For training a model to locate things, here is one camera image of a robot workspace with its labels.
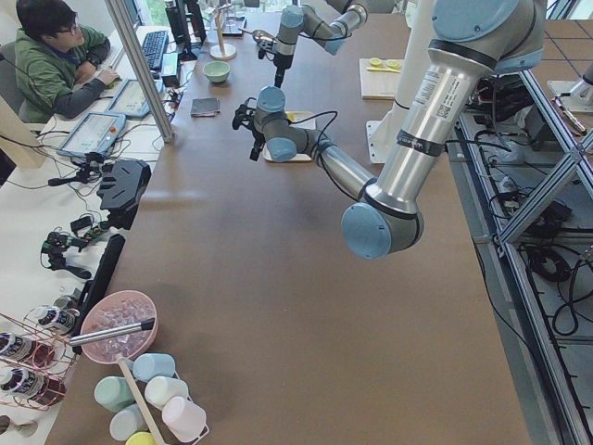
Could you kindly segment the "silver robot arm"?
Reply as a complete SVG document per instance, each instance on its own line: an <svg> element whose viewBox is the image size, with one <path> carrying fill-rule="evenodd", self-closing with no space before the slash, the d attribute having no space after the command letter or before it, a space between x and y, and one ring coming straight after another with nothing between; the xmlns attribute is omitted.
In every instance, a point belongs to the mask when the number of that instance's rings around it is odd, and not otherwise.
<svg viewBox="0 0 593 445"><path fill-rule="evenodd" d="M253 135L250 154L276 162L313 159L353 204L341 229L356 255L382 258L423 234L417 196L478 81L536 66L543 54L542 1L437 1L427 22L429 65L378 176L344 153L323 130L298 128L284 109L279 83L264 87L234 113L232 126Z"/></svg>
<svg viewBox="0 0 593 445"><path fill-rule="evenodd" d="M273 55L275 87L282 87L285 72L292 66L299 37L308 38L335 55L352 32L366 23L370 14L368 1L327 1L327 4L340 12L340 16L331 22L322 19L313 6L291 5L283 9L276 35L263 30L252 32L259 59Z"/></svg>

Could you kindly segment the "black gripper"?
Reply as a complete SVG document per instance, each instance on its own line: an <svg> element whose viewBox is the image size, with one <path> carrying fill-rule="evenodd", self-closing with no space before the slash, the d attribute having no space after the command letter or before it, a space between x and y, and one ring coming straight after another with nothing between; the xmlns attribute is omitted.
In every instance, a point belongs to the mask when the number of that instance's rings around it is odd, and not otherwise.
<svg viewBox="0 0 593 445"><path fill-rule="evenodd" d="M265 143L265 137L261 131L256 129L255 115L255 108L247 104L241 104L234 112L232 128L237 131L240 127L245 127L252 133L255 142L249 158L253 161L258 161L262 151L262 144Z"/></svg>
<svg viewBox="0 0 593 445"><path fill-rule="evenodd" d="M272 62L277 68L274 76L274 85L282 87L284 81L284 70L291 68L295 53L295 44L281 40L260 40L257 43L259 59L272 55Z"/></svg>

